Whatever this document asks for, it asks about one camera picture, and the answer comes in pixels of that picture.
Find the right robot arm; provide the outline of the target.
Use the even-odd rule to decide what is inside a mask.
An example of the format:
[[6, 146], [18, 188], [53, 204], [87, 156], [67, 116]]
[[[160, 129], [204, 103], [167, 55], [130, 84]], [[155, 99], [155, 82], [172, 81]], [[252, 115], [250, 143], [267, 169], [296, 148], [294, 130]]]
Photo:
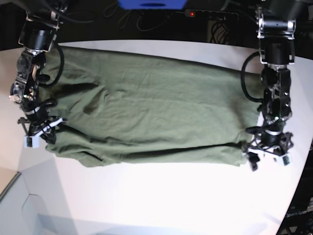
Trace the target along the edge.
[[[42, 101], [40, 88], [54, 86], [62, 75], [65, 58], [62, 49], [55, 43], [60, 24], [60, 14], [68, 6], [66, 0], [15, 0], [13, 3], [26, 11], [26, 20], [19, 37], [23, 46], [17, 60], [17, 76], [10, 90], [10, 100], [19, 105], [24, 117], [18, 120], [25, 131], [26, 147], [37, 148], [39, 139], [54, 144], [55, 127], [63, 120], [50, 116], [50, 108], [57, 106], [57, 100], [48, 98]], [[60, 66], [56, 78], [43, 74], [46, 53], [55, 47], [60, 56]]]

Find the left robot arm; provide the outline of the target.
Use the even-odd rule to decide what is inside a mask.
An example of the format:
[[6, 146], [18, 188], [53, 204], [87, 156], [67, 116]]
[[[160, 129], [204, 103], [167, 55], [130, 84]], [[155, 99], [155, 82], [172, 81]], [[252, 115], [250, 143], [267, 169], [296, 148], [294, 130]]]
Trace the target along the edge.
[[[240, 74], [244, 95], [260, 104], [257, 110], [263, 116], [261, 126], [246, 129], [253, 139], [243, 145], [243, 154], [252, 171], [258, 169], [260, 161], [257, 150], [272, 155], [283, 165], [290, 163], [288, 151], [293, 147], [292, 133], [284, 132], [286, 122], [292, 116], [291, 71], [288, 66], [295, 61], [296, 19], [312, 3], [311, 0], [262, 0], [256, 6], [259, 50], [246, 58]], [[264, 66], [261, 72], [263, 98], [252, 97], [245, 83], [246, 67], [257, 56]]]

